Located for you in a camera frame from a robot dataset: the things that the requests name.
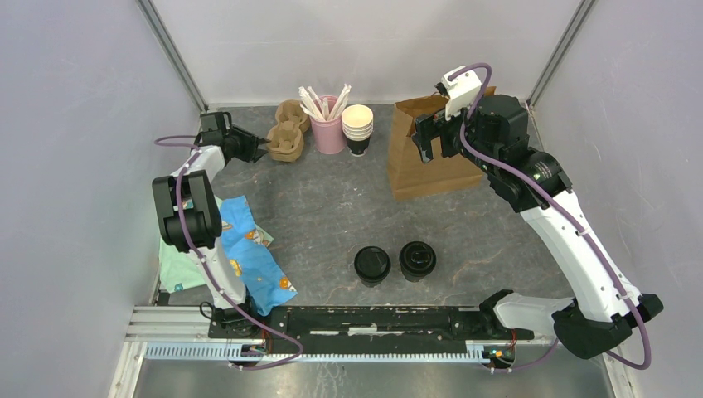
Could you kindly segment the brown cardboard cup carriers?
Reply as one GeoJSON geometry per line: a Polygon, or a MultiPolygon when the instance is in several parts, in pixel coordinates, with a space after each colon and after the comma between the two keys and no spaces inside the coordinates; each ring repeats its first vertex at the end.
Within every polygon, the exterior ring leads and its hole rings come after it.
{"type": "Polygon", "coordinates": [[[303,153],[304,134],[311,126],[309,116],[299,100],[288,99],[279,104],[275,120],[277,124],[266,137],[268,154],[274,161],[295,162],[303,153]]]}

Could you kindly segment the brown paper takeout bag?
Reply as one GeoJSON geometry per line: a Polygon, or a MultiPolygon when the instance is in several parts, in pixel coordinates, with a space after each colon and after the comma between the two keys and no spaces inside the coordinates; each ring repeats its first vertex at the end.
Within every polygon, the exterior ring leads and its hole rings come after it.
{"type": "Polygon", "coordinates": [[[434,160],[423,163],[411,140],[415,119],[444,108],[447,100],[432,94],[394,104],[387,171],[392,196],[397,201],[454,192],[477,186],[484,177],[478,167],[461,156],[443,158],[438,139],[432,141],[434,160]]]}

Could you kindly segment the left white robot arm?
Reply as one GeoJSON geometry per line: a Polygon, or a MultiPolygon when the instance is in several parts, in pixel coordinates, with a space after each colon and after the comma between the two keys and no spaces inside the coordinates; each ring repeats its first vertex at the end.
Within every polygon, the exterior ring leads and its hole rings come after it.
{"type": "Polygon", "coordinates": [[[198,268],[212,300],[201,303],[201,315],[212,327],[252,337],[260,327],[244,282],[230,265],[221,244],[222,219],[211,187],[213,177],[232,159],[255,163],[267,141],[234,124],[230,113],[205,112],[194,135],[158,138],[163,147],[185,147],[187,160],[172,174],[152,182],[162,240],[188,256],[198,268]]]}

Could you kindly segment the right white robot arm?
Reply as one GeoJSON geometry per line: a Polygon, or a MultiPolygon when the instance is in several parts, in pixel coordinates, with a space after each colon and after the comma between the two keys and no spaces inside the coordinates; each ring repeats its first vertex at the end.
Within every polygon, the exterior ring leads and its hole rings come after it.
{"type": "Polygon", "coordinates": [[[556,337],[572,354],[613,354],[634,332],[643,367],[652,360],[646,324],[663,309],[613,264],[590,229],[570,179],[550,154],[529,144],[528,113],[508,95],[489,95],[452,116],[446,109],[415,120],[412,140],[424,163],[439,139],[442,154],[465,157],[485,172],[493,191],[542,239],[573,291],[570,298],[534,298],[503,290],[485,300],[478,325],[489,338],[510,329],[556,337]]]}

